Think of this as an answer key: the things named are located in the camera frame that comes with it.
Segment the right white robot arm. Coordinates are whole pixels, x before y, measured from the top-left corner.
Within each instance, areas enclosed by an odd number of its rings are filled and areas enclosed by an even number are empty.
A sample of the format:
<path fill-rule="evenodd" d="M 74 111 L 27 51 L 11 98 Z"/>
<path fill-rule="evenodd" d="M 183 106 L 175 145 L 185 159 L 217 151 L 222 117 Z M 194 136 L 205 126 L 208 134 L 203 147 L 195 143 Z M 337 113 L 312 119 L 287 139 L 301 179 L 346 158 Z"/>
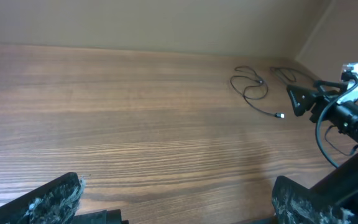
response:
<path fill-rule="evenodd" d="M 332 122 L 339 132 L 349 136 L 358 144 L 358 105 L 353 101 L 338 104 L 339 97 L 346 93 L 342 83 L 317 80 L 315 90 L 296 85 L 288 85 L 287 92 L 291 99 L 294 114 L 303 115 L 311 110 L 310 121 L 316 124 L 316 142 L 323 156 L 332 164 L 323 149 L 320 139 L 320 126 L 325 120 Z M 358 193 L 358 153 L 314 185 L 311 190 L 320 196 L 327 197 L 336 204 L 344 203 Z"/>

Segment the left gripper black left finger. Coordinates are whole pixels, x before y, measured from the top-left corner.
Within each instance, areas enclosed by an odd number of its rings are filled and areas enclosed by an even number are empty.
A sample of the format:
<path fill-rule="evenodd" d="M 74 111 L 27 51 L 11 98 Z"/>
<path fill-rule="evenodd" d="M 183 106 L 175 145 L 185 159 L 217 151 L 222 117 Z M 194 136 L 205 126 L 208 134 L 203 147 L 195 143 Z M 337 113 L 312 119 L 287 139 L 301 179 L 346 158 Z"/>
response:
<path fill-rule="evenodd" d="M 70 223 L 85 186 L 77 173 L 63 174 L 0 206 L 0 223 Z"/>

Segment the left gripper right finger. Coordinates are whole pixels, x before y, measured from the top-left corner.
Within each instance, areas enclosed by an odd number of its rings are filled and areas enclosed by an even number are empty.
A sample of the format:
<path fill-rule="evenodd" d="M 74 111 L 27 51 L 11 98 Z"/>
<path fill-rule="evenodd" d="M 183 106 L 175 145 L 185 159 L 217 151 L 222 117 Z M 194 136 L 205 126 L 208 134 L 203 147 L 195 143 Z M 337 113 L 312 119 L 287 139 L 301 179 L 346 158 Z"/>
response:
<path fill-rule="evenodd" d="M 310 192 L 285 176 L 277 177 L 272 191 L 272 205 L 279 224 L 352 224 L 358 216 Z"/>

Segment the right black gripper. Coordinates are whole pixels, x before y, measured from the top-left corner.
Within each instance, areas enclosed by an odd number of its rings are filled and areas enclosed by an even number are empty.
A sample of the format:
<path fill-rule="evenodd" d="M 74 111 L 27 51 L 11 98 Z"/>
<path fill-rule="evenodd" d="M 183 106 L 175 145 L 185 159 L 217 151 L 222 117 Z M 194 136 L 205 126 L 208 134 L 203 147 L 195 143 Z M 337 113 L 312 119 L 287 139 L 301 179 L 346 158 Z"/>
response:
<path fill-rule="evenodd" d="M 343 83 L 316 80 L 313 86 L 318 90 L 310 90 L 296 85 L 288 85 L 287 93 L 291 100 L 295 116 L 303 116 L 306 111 L 311 112 L 310 121 L 317 123 L 324 108 L 340 93 L 347 90 L 347 85 Z M 327 91 L 325 87 L 337 88 L 337 90 Z"/>

